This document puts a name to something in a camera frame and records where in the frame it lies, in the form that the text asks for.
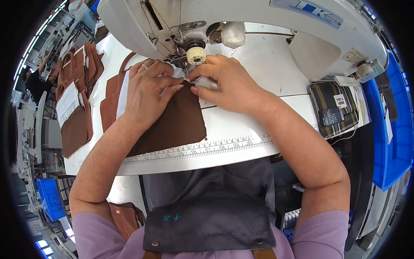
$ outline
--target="woman's right hand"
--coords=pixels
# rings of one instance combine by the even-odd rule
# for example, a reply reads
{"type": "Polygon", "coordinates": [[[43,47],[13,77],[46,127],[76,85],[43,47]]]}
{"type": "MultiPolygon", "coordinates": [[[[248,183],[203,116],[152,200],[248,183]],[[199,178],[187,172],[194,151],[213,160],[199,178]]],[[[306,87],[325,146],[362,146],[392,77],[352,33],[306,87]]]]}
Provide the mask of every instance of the woman's right hand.
{"type": "Polygon", "coordinates": [[[274,102],[278,97],[261,88],[235,58],[208,55],[206,61],[197,65],[187,77],[192,79],[200,75],[216,80],[219,86],[217,91],[203,86],[191,87],[191,92],[201,99],[255,118],[274,112],[274,102]]]}

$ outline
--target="woman's left hand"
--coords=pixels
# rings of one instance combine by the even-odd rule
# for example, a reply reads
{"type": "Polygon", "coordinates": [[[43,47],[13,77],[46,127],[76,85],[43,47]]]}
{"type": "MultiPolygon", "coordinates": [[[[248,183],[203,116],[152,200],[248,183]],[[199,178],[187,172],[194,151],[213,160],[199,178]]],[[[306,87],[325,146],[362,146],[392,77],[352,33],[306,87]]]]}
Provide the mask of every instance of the woman's left hand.
{"type": "Polygon", "coordinates": [[[144,131],[151,127],[164,112],[173,95],[183,88],[183,78],[173,78],[173,73],[171,65],[150,59],[132,66],[123,116],[144,131]]]}

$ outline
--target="industrial sewing machine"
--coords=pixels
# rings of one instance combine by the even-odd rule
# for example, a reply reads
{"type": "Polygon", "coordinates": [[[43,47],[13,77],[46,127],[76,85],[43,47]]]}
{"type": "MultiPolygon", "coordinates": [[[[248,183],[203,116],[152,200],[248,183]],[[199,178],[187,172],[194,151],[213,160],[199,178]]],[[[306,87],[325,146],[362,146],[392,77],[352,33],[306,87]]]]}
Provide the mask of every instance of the industrial sewing machine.
{"type": "Polygon", "coordinates": [[[98,13],[126,48],[185,72],[205,61],[207,44],[244,45],[244,22],[295,31],[289,50],[309,81],[355,73],[363,83],[388,62],[373,28],[346,0],[102,0],[98,13]]]}

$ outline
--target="purple shirt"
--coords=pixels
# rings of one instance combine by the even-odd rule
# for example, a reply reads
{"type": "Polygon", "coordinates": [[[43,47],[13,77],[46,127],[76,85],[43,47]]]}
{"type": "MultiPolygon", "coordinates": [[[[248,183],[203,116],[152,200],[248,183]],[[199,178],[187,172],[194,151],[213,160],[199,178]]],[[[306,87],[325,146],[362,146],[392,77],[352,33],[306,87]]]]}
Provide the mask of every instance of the purple shirt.
{"type": "MultiPolygon", "coordinates": [[[[343,259],[348,220],[349,216],[344,211],[323,212],[296,228],[290,243],[279,229],[272,226],[277,245],[273,251],[278,259],[343,259]]],[[[95,213],[79,213],[73,218],[72,223],[80,259],[141,259],[144,256],[144,228],[135,231],[128,241],[125,241],[114,224],[95,213]]],[[[162,259],[172,258],[254,259],[250,250],[162,254],[162,259]]]]}

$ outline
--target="blue crate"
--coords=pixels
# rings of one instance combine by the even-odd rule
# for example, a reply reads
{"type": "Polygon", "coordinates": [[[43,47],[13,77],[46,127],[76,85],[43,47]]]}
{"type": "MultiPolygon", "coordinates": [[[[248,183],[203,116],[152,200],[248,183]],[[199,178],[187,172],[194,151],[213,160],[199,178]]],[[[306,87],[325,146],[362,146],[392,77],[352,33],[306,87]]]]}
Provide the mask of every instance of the blue crate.
{"type": "Polygon", "coordinates": [[[392,140],[388,145],[387,126],[384,109],[377,84],[374,79],[363,84],[371,115],[374,135],[374,175],[373,183],[383,191],[388,190],[413,163],[413,121],[404,78],[391,51],[387,73],[390,88],[394,94],[398,119],[391,122],[392,140]]]}
{"type": "Polygon", "coordinates": [[[58,187],[54,179],[36,179],[37,188],[39,189],[40,199],[46,202],[46,214],[51,222],[65,217],[62,201],[60,200],[58,187]]]}

